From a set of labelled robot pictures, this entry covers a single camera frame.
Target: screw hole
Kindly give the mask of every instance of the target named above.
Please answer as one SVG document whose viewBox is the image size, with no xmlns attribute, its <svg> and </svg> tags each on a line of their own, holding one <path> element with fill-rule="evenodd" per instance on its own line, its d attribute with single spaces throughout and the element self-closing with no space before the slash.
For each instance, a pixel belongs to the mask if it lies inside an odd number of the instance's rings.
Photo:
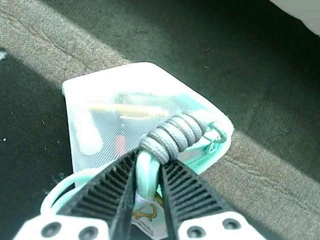
<svg viewBox="0 0 320 240">
<path fill-rule="evenodd" d="M 47 224 L 44 228 L 41 230 L 41 235 L 44 238 L 51 238 L 59 233 L 61 229 L 61 224 L 59 222 L 51 222 Z"/>
<path fill-rule="evenodd" d="M 98 236 L 98 229 L 95 226 L 88 226 L 79 233 L 80 240 L 94 240 Z"/>
<path fill-rule="evenodd" d="M 241 228 L 241 224 L 233 218 L 225 219 L 222 224 L 227 230 L 236 230 Z"/>
<path fill-rule="evenodd" d="M 189 227 L 186 234 L 191 239 L 200 239 L 206 235 L 206 231 L 202 227 L 192 226 Z"/>
</svg>

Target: gray rope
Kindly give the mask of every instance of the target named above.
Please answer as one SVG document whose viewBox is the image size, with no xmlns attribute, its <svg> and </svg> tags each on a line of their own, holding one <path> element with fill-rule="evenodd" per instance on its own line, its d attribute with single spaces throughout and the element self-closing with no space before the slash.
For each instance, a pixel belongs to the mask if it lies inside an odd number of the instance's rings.
<svg viewBox="0 0 320 240">
<path fill-rule="evenodd" d="M 176 115 L 150 131 L 139 146 L 154 155 L 161 165 L 175 160 L 178 154 L 198 142 L 207 124 L 194 112 Z"/>
</svg>

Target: red object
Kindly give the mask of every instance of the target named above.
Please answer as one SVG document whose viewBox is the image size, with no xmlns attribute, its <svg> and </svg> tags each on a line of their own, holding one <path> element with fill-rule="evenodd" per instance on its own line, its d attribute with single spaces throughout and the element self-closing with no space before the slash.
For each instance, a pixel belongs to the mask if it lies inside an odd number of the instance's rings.
<svg viewBox="0 0 320 240">
<path fill-rule="evenodd" d="M 115 137 L 114 153 L 117 157 L 126 153 L 126 139 L 124 136 L 118 135 Z"/>
</svg>

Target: gray carpet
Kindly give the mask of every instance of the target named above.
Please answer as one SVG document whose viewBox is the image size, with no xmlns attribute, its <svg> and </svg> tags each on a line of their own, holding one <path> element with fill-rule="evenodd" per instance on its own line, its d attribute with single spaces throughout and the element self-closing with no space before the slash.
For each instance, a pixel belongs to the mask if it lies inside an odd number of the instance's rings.
<svg viewBox="0 0 320 240">
<path fill-rule="evenodd" d="M 1 0 L 1 47 L 0 239 L 71 173 L 62 82 L 140 61 L 234 123 L 203 174 L 223 197 L 284 240 L 320 238 L 320 38 L 267 0 Z"/>
</svg>

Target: white label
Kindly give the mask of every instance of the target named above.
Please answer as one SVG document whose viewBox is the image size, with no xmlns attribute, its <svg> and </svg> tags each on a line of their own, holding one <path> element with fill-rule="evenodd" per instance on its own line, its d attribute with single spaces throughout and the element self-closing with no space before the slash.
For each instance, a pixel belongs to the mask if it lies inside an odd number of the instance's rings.
<svg viewBox="0 0 320 240">
<path fill-rule="evenodd" d="M 164 208 L 157 201 L 147 201 L 135 194 L 131 223 L 152 240 L 168 237 Z"/>
</svg>

